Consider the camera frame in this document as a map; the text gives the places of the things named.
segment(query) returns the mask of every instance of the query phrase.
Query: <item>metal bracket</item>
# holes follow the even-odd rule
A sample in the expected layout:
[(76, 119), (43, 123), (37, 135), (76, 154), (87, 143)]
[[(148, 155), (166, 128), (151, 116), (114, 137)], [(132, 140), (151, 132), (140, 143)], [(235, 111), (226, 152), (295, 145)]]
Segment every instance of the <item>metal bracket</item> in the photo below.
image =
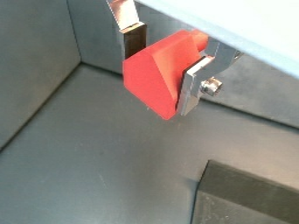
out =
[(126, 60), (146, 48), (147, 25), (139, 21), (134, 0), (107, 0), (119, 26), (119, 42)]
[(206, 56), (183, 72), (182, 93), (178, 103), (178, 113), (186, 116), (199, 104), (203, 94), (216, 95), (222, 82), (214, 76), (224, 71), (243, 55), (231, 46), (210, 38)]

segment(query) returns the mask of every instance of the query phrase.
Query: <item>dark gray panel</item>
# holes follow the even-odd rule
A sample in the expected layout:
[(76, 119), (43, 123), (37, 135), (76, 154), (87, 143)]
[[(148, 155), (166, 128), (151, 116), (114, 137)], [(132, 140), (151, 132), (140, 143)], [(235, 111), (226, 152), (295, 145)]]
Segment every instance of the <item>dark gray panel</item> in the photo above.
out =
[(196, 202), (199, 210), (194, 214), (192, 224), (287, 224), (206, 192), (198, 192)]
[(191, 223), (208, 159), (299, 189), (298, 134), (206, 101), (167, 122), (81, 66), (0, 155), (1, 223)]
[[(148, 24), (150, 44), (180, 29), (191, 29), (140, 3), (136, 7), (140, 20)], [(122, 73), (118, 25), (105, 0), (69, 0), (69, 8), (83, 61)], [(299, 80), (250, 56), (244, 56), (220, 76), (224, 91), (207, 100), (299, 127), (299, 113), (295, 113), (299, 109)]]
[(67, 1), (1, 0), (0, 148), (80, 62)]
[(299, 223), (299, 191), (210, 161), (192, 223)]

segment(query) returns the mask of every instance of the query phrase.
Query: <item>gray floor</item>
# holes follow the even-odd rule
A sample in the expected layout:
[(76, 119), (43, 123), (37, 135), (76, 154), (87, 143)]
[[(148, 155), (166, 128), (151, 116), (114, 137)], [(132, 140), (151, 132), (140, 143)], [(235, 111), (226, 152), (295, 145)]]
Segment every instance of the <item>gray floor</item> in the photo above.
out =
[(0, 222), (190, 223), (208, 159), (299, 189), (298, 134), (206, 101), (163, 121), (83, 65), (0, 155)]

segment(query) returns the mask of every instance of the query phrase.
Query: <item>red block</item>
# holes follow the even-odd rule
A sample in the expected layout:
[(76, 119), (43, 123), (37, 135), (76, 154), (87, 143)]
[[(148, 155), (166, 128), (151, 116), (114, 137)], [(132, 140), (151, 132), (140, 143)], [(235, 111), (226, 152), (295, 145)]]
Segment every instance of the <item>red block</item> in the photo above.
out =
[(207, 42), (204, 33), (179, 31), (124, 60), (126, 88), (166, 120), (176, 112), (183, 70), (200, 59)]

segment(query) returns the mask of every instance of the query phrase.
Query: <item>bolt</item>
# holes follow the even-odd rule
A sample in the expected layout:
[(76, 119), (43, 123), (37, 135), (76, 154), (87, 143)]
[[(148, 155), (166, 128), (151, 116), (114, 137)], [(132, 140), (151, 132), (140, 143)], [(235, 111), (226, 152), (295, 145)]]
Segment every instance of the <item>bolt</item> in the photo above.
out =
[(222, 82), (214, 77), (200, 83), (200, 91), (210, 96), (215, 96), (222, 88)]

